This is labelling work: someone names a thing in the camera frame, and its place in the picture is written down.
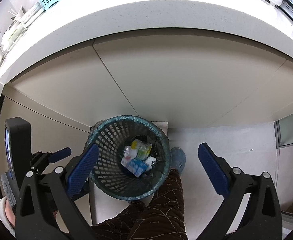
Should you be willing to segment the person's left hand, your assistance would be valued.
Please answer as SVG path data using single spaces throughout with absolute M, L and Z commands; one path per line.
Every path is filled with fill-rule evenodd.
M 9 232 L 15 237 L 15 221 L 16 217 L 10 206 L 7 197 L 0 199 L 0 220 Z

